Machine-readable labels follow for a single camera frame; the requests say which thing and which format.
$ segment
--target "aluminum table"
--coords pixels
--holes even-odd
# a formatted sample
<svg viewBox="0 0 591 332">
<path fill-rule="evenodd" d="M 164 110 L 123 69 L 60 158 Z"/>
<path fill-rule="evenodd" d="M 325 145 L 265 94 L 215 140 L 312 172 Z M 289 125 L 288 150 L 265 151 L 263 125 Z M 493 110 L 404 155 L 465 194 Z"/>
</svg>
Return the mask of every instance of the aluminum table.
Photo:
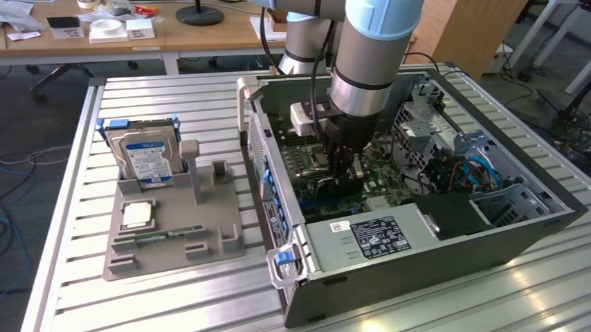
<svg viewBox="0 0 591 332">
<path fill-rule="evenodd" d="M 443 73 L 451 70 L 440 67 Z M 261 73 L 113 78 L 88 88 L 23 331 L 285 331 L 236 131 L 236 79 Z M 460 75 L 448 75 L 456 89 L 591 206 L 590 178 Z M 449 99 L 444 102 L 448 115 L 469 130 L 472 120 Z M 197 162 L 225 158 L 233 169 L 248 252 L 229 261 L 105 282 L 117 167 L 95 132 L 96 120 L 172 113 L 181 120 L 181 137 L 200 141 Z M 590 216 L 504 266 L 289 331 L 588 331 Z"/>
</svg>

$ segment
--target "white box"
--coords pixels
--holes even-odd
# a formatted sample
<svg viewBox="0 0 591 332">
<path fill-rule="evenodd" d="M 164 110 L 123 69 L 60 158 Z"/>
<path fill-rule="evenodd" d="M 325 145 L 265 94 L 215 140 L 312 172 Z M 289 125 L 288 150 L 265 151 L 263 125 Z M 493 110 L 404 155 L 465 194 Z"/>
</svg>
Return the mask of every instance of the white box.
<svg viewBox="0 0 591 332">
<path fill-rule="evenodd" d="M 129 19 L 125 22 L 129 39 L 156 38 L 151 19 Z"/>
<path fill-rule="evenodd" d="M 81 38 L 84 37 L 84 30 L 81 26 L 73 28 L 51 28 L 53 38 L 67 39 L 67 38 Z"/>
<path fill-rule="evenodd" d="M 507 63 L 511 54 L 513 54 L 513 49 L 507 45 L 504 45 L 504 50 L 503 50 L 503 44 L 500 44 L 499 48 L 496 49 L 496 54 L 491 61 L 491 65 L 488 66 L 488 69 L 484 72 L 484 74 L 497 74 L 500 72 L 500 68 Z"/>
<path fill-rule="evenodd" d="M 121 26 L 117 29 L 117 31 L 109 34 L 105 34 L 100 30 L 91 29 L 91 33 L 88 34 L 88 40 L 91 44 L 99 44 L 99 43 L 127 42 L 129 38 L 125 29 Z"/>
</svg>

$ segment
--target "hard drive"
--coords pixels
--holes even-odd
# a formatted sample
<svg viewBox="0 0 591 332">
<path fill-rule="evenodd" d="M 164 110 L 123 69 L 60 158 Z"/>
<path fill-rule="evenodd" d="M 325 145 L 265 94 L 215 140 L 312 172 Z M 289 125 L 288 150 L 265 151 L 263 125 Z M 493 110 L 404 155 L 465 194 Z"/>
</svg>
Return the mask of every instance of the hard drive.
<svg viewBox="0 0 591 332">
<path fill-rule="evenodd" d="M 99 132 L 116 158 L 121 179 L 137 179 L 143 189 L 172 185 L 172 175 L 185 171 L 179 152 L 179 119 L 123 119 L 103 125 L 100 119 Z"/>
</svg>

